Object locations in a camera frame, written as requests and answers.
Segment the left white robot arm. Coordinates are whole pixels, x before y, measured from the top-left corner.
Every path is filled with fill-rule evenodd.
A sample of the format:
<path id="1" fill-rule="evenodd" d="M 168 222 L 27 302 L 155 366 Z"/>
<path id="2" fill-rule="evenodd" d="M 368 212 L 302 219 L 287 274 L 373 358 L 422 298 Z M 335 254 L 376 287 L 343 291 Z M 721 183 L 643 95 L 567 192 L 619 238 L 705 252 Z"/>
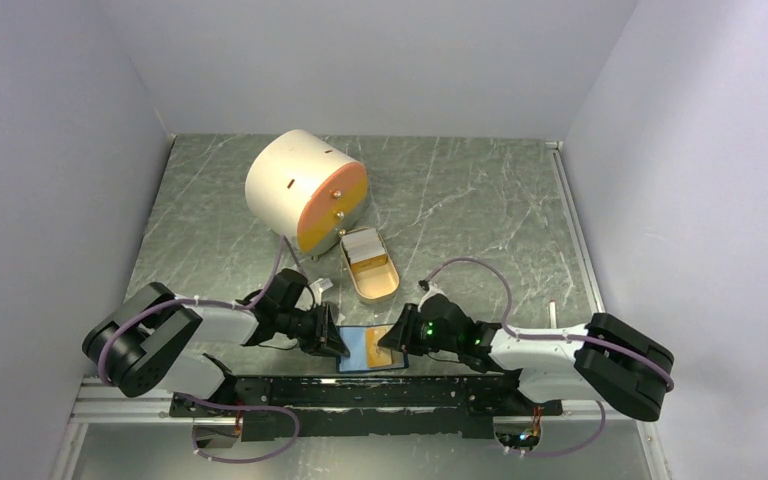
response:
<path id="1" fill-rule="evenodd" d="M 141 288 L 85 336 L 81 350 L 99 376 L 129 398 L 154 388 L 196 396 L 209 414 L 233 409 L 232 373 L 212 354 L 194 355 L 198 342 L 259 346 L 283 335 L 312 356 L 347 358 L 328 304 L 301 308 L 312 288 L 300 272 L 284 268 L 242 300 L 224 302 L 176 296 L 160 282 Z"/>

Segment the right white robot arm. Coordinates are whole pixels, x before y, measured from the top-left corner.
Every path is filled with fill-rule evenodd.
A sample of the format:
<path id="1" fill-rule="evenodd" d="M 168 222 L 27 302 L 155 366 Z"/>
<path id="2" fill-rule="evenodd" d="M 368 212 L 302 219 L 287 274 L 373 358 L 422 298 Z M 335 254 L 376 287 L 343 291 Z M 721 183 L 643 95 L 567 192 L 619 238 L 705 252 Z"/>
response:
<path id="1" fill-rule="evenodd" d="M 443 294 L 404 306 L 381 348 L 423 356 L 448 352 L 470 369 L 513 377 L 499 391 L 510 413 L 557 400 L 604 401 L 639 421 L 659 419 L 674 388 L 672 352 L 609 313 L 558 329 L 475 320 Z"/>

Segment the blue leather card holder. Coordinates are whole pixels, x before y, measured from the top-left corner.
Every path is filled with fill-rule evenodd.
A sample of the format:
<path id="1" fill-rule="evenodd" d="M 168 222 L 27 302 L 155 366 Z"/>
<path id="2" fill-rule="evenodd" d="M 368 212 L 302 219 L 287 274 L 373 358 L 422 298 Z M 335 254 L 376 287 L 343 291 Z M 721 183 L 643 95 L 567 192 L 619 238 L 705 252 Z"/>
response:
<path id="1" fill-rule="evenodd" d="M 339 328 L 342 339 L 350 350 L 348 358 L 341 357 L 337 361 L 337 371 L 341 374 L 368 373 L 375 371 L 403 370 L 409 366 L 407 355 L 396 351 L 402 357 L 402 365 L 396 368 L 371 369 L 367 366 L 364 346 L 364 333 L 372 326 L 341 326 Z"/>

